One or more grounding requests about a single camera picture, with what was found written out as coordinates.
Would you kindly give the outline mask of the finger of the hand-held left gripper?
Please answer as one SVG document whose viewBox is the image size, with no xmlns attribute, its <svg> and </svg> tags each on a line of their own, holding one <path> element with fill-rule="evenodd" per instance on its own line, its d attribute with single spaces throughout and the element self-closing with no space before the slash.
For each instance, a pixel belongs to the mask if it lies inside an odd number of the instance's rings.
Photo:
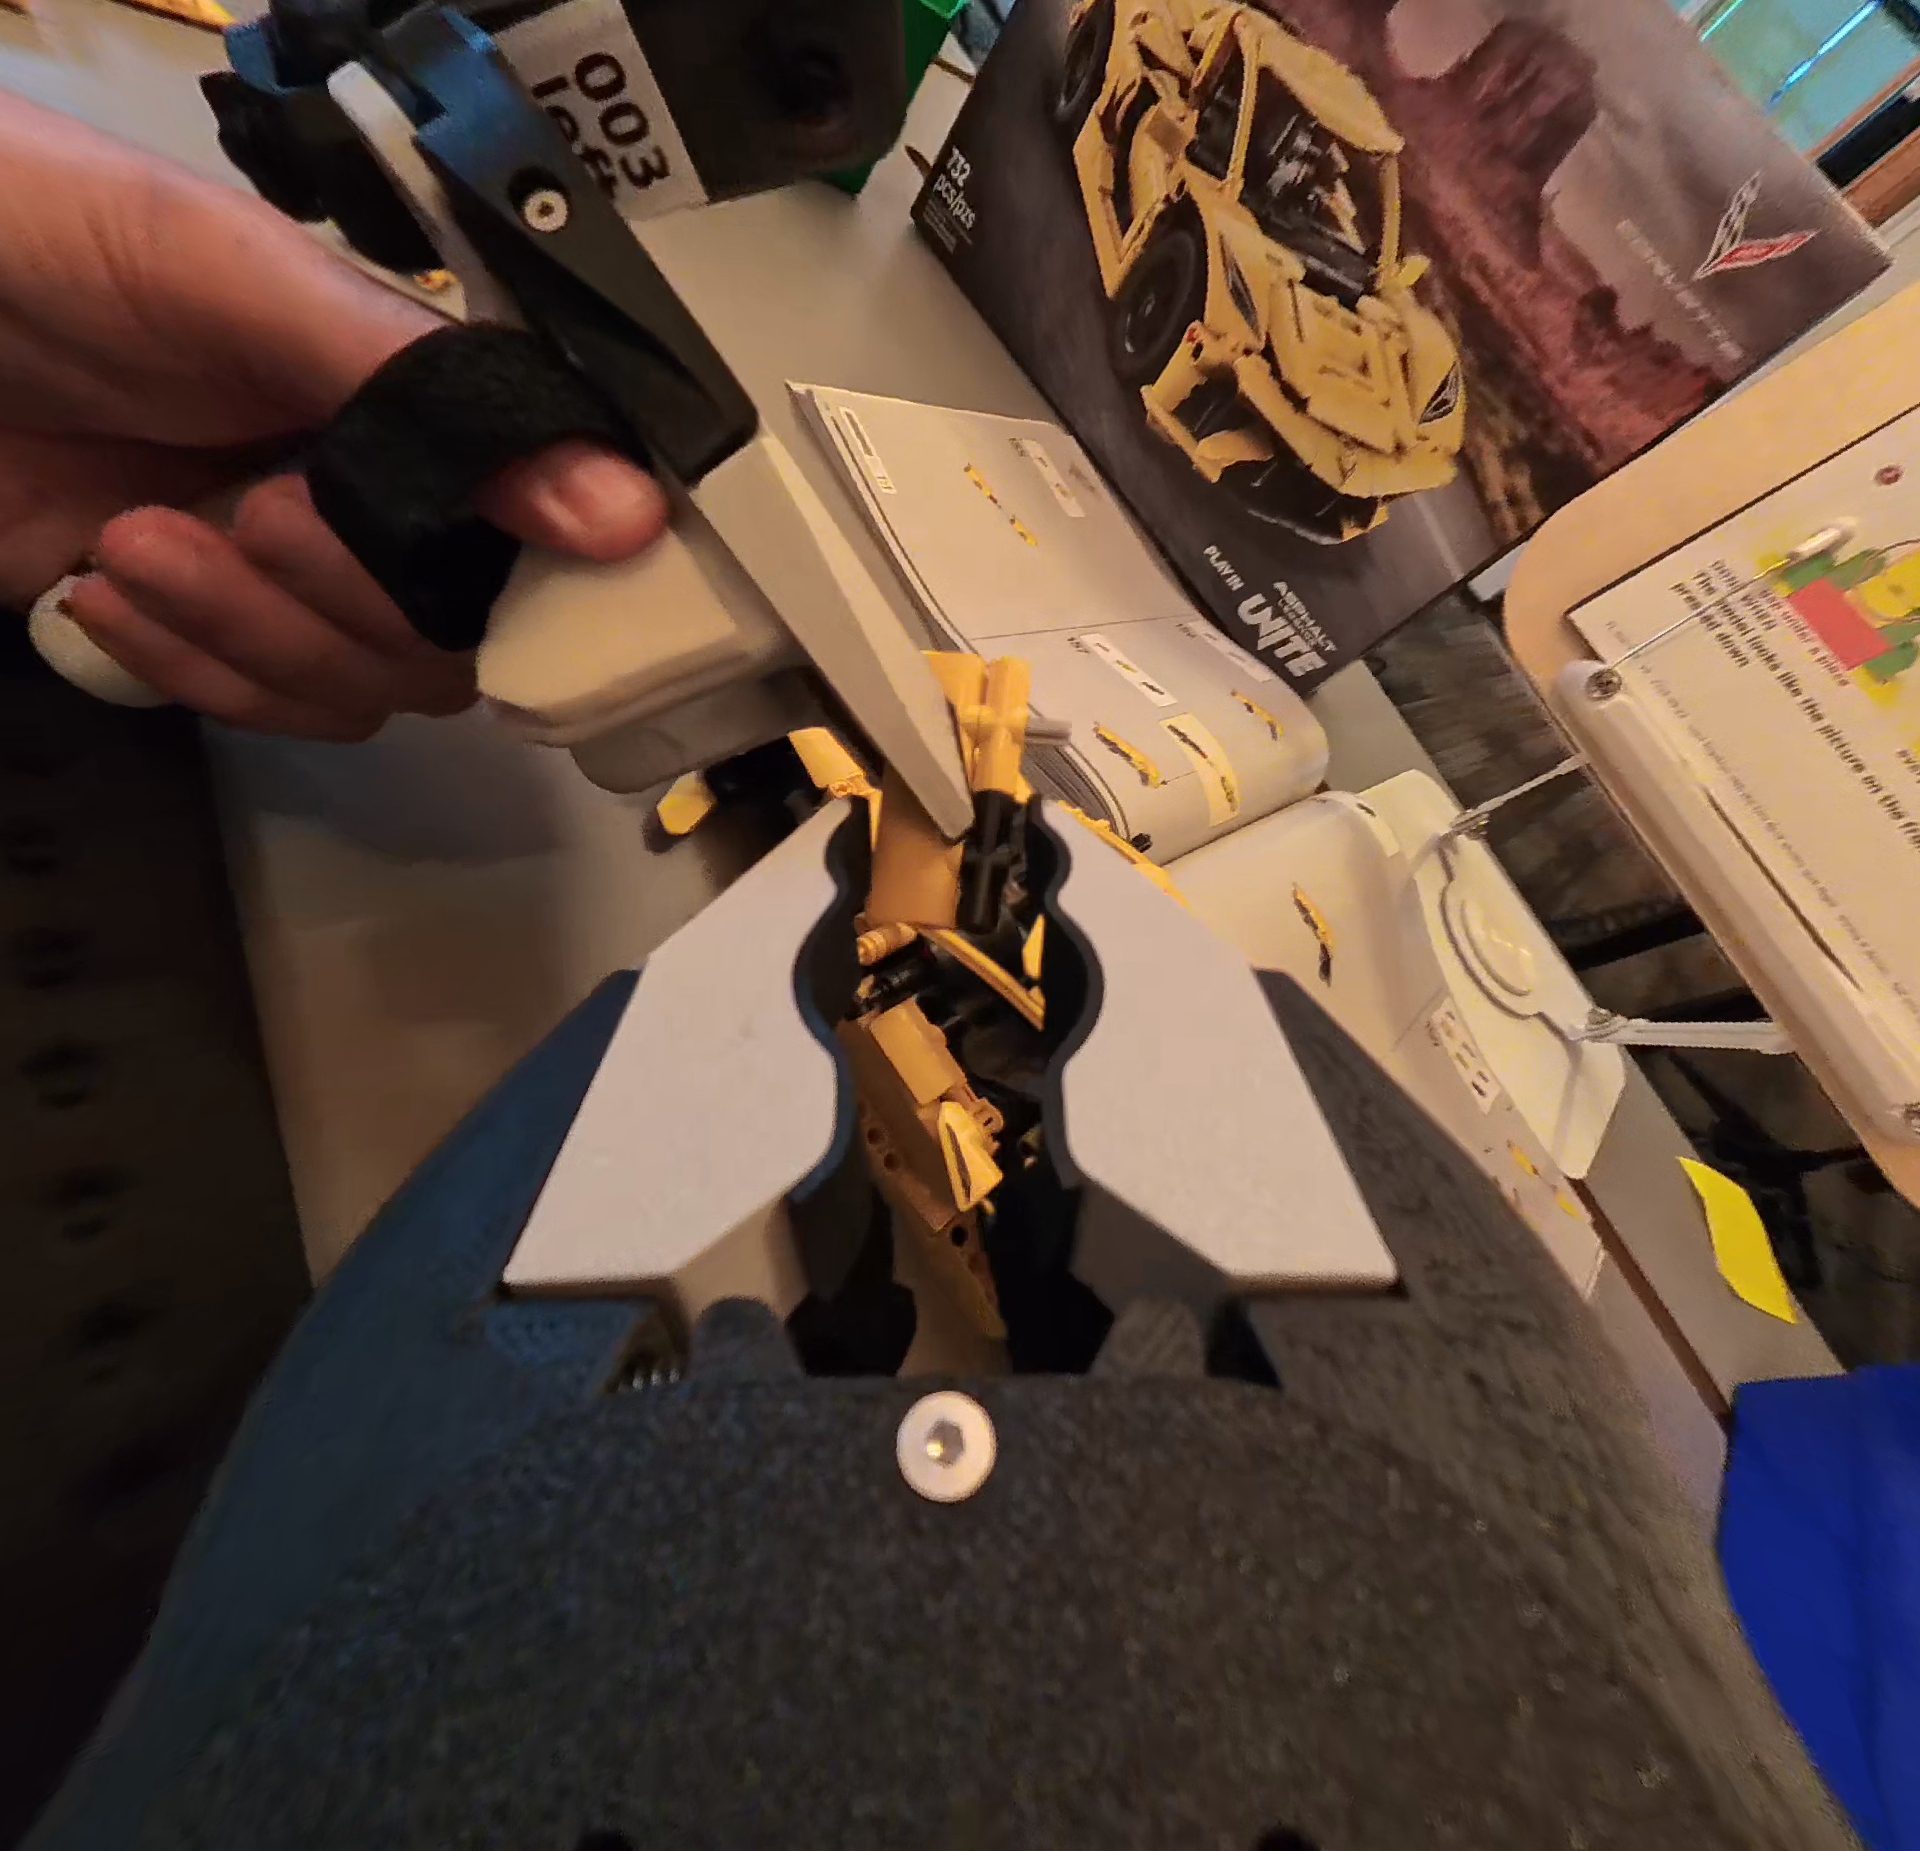
<svg viewBox="0 0 1920 1851">
<path fill-rule="evenodd" d="M 965 837 L 971 785 L 948 692 L 778 437 L 754 432 L 693 503 L 932 826 Z"/>
</svg>

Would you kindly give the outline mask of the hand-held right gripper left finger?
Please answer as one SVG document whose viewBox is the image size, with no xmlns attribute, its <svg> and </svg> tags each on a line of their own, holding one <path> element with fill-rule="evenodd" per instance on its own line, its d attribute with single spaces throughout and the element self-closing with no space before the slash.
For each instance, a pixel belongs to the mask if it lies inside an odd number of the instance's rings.
<svg viewBox="0 0 1920 1851">
<path fill-rule="evenodd" d="M 504 1264 L 510 1292 L 643 1292 L 693 1320 L 837 1295 L 867 1244 L 850 1062 L 867 801 L 831 799 L 664 942 Z"/>
</svg>

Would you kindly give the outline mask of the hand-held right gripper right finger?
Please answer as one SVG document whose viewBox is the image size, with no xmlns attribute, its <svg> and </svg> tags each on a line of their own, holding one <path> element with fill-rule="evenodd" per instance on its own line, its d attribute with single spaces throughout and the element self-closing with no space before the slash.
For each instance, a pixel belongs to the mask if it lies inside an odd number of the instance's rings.
<svg viewBox="0 0 1920 1851">
<path fill-rule="evenodd" d="M 1109 1308 L 1389 1290 L 1400 1267 L 1243 955 L 1054 801 L 1037 906 L 1073 1279 Z"/>
</svg>

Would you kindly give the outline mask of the yellow brick car model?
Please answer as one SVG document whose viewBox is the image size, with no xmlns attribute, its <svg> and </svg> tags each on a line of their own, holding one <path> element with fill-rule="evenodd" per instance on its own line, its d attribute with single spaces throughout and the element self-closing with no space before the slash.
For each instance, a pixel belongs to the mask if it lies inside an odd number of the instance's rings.
<svg viewBox="0 0 1920 1851">
<path fill-rule="evenodd" d="M 976 700 L 988 661 L 924 656 L 924 665 L 958 720 Z M 1015 1244 L 996 1237 L 996 1226 L 1009 1209 L 1020 1241 L 1037 1234 L 1037 1212 L 1020 1204 L 1037 1196 L 1043 1160 L 1037 1075 L 1048 1049 L 1051 926 L 1022 859 L 1029 813 L 1069 813 L 1097 848 L 1147 883 L 1172 892 L 1172 878 L 1105 820 L 1037 801 L 1024 779 L 996 926 L 965 934 L 958 928 L 962 841 L 948 841 L 891 770 L 855 757 L 850 739 L 829 730 L 796 730 L 738 759 L 667 782 L 651 813 L 655 841 L 673 848 L 717 807 L 750 799 L 786 807 L 796 822 L 829 799 L 867 807 L 873 872 L 850 922 L 858 972 L 837 1025 L 858 1138 L 880 1200 L 912 1234 L 932 1285 L 971 1333 L 990 1345 L 1009 1342 L 1024 1261 L 1015 1261 Z"/>
</svg>

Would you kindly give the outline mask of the small yellow connector black pin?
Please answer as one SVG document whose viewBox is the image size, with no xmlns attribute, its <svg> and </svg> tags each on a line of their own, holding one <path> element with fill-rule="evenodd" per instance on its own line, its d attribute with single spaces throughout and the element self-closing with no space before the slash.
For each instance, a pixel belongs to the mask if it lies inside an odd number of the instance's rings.
<svg viewBox="0 0 1920 1851">
<path fill-rule="evenodd" d="M 1020 657 L 983 665 L 970 710 L 958 720 L 970 736 L 971 829 L 958 867 L 958 928 L 995 933 L 1022 826 L 1022 757 L 1032 676 Z"/>
</svg>

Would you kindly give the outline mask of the grey desk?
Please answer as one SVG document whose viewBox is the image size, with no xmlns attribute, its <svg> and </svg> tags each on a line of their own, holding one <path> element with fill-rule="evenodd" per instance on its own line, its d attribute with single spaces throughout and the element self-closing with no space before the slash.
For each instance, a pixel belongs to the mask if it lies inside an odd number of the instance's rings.
<svg viewBox="0 0 1920 1851">
<path fill-rule="evenodd" d="M 199 29 L 112 0 L 3 10 L 3 92 L 237 184 L 213 140 Z M 896 146 L 860 201 L 803 184 L 679 211 L 643 241 L 761 398 L 829 512 L 850 500 L 786 383 L 1037 419 L 1043 401 L 917 241 Z M 1427 754 L 1348 666 L 1316 707 L 1330 779 L 1364 790 Z M 260 1041 L 304 1259 L 329 1267 L 434 1144 L 614 968 L 686 922 L 744 858 L 731 837 L 647 854 L 643 801 L 522 749 L 490 713 L 402 716 L 363 746 L 210 732 Z M 1679 1160 L 1691 1140 L 1627 1072 L 1586 1171 L 1607 1261 L 1593 1308 L 1666 1404 L 1722 1411 L 1751 1380 L 1839 1373 L 1807 1315 L 1780 1323 L 1720 1281 Z"/>
</svg>

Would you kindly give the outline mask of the person's left hand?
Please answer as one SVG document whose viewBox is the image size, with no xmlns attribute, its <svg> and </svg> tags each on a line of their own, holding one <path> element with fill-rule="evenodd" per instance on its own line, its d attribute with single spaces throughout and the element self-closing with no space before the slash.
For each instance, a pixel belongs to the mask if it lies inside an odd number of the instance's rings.
<svg viewBox="0 0 1920 1851">
<path fill-rule="evenodd" d="M 472 705 L 276 465 L 446 320 L 248 192 L 3 93 L 3 609 L 159 700 L 362 741 Z"/>
</svg>

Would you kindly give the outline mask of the instruction booklet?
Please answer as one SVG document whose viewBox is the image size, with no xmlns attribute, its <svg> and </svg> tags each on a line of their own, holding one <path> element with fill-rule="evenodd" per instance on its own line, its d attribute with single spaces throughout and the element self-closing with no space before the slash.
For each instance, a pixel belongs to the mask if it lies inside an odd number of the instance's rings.
<svg viewBox="0 0 1920 1851">
<path fill-rule="evenodd" d="M 1624 1088 L 1586 987 L 1449 793 L 1326 785 L 1326 736 L 1206 624 L 1078 443 L 1048 424 L 825 383 L 796 416 L 867 514 L 936 647 L 1020 657 L 1067 741 L 1029 759 L 1254 967 L 1296 980 L 1534 1229 L 1581 1295 L 1577 1195 Z"/>
</svg>

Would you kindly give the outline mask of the yellow paper slip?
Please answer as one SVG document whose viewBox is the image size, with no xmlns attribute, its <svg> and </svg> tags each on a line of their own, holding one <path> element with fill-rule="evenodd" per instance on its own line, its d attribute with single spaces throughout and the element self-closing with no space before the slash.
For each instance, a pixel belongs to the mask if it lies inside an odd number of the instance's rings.
<svg viewBox="0 0 1920 1851">
<path fill-rule="evenodd" d="M 1780 1323 L 1799 1323 L 1799 1305 L 1751 1195 L 1703 1160 L 1676 1160 L 1676 1165 L 1697 1200 L 1708 1247 L 1726 1290 Z"/>
</svg>

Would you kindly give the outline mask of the brick car set box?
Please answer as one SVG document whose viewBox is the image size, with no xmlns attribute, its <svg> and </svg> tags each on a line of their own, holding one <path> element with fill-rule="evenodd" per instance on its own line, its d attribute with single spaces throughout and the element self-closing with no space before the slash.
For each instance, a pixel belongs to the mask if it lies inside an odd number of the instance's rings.
<svg viewBox="0 0 1920 1851">
<path fill-rule="evenodd" d="M 1300 692 L 1893 264 L 1665 0 L 1009 0 L 917 229 Z"/>
</svg>

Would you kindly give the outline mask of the printed paper sheet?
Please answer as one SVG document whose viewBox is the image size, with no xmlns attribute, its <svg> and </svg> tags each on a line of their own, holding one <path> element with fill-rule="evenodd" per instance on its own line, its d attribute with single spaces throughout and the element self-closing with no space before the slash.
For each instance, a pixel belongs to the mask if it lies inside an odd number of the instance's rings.
<svg viewBox="0 0 1920 1851">
<path fill-rule="evenodd" d="M 1918 408 L 1571 625 L 1839 967 L 1918 1028 Z"/>
</svg>

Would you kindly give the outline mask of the wooden board white stand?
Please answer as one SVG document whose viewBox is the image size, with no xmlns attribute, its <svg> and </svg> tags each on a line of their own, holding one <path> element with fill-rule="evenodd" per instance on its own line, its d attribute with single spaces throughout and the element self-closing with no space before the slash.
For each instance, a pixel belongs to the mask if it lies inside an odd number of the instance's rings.
<svg viewBox="0 0 1920 1851">
<path fill-rule="evenodd" d="M 1918 285 L 1813 337 L 1715 401 L 1511 552 L 1501 657 L 1523 720 L 1551 724 L 1566 764 L 1610 801 L 1765 1008 L 1715 1045 L 1796 1052 L 1884 1182 L 1918 1204 L 1918 1028 L 1820 945 L 1690 764 L 1627 700 L 1571 611 L 1613 579 L 1777 491 L 1918 408 Z"/>
</svg>

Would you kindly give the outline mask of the blue bin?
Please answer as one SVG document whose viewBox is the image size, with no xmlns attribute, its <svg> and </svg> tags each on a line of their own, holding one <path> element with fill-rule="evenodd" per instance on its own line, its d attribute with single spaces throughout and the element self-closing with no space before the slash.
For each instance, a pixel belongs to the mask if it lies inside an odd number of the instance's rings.
<svg viewBox="0 0 1920 1851">
<path fill-rule="evenodd" d="M 1857 1838 L 1918 1848 L 1918 1364 L 1742 1384 L 1717 1561 Z"/>
</svg>

